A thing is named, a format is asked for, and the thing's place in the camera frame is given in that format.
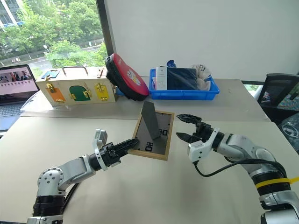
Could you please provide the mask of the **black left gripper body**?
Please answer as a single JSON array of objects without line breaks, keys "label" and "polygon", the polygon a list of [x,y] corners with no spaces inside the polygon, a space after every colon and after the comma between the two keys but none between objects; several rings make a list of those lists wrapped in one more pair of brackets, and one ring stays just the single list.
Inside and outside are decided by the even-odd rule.
[{"label": "black left gripper body", "polygon": [[114,167],[121,163],[120,156],[114,149],[113,143],[108,143],[100,149],[101,158],[106,167]]}]

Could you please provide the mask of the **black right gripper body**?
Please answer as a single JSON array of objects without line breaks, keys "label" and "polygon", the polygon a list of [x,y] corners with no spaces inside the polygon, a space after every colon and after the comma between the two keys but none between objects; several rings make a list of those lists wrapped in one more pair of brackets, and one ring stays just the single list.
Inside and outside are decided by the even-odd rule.
[{"label": "black right gripper body", "polygon": [[211,125],[204,122],[198,122],[196,124],[196,131],[192,134],[192,141],[206,142],[209,140],[213,131],[214,129],[211,127]]}]

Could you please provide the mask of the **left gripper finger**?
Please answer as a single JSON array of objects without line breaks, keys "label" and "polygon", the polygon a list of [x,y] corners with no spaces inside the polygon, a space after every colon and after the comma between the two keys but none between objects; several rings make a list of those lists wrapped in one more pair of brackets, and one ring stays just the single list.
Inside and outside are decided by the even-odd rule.
[{"label": "left gripper finger", "polygon": [[126,141],[123,141],[117,145],[114,145],[114,150],[115,151],[128,151],[132,148],[135,147],[139,143],[139,140],[134,138],[134,139],[128,139]]},{"label": "left gripper finger", "polygon": [[133,149],[139,142],[138,141],[130,141],[130,142],[123,142],[121,143],[119,149],[119,156],[123,157],[128,154],[130,149]]}]

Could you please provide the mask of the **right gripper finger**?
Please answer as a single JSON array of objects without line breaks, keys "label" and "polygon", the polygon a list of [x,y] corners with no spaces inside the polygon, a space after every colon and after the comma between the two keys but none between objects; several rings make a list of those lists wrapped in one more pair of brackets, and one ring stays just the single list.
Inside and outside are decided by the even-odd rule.
[{"label": "right gripper finger", "polygon": [[191,114],[179,114],[177,115],[177,118],[181,120],[182,122],[188,123],[188,124],[198,124],[202,121],[202,118],[191,115]]},{"label": "right gripper finger", "polygon": [[197,141],[200,141],[201,138],[194,136],[194,135],[189,135],[187,133],[179,133],[176,132],[176,135],[183,141],[187,142],[187,143],[194,143]]}]

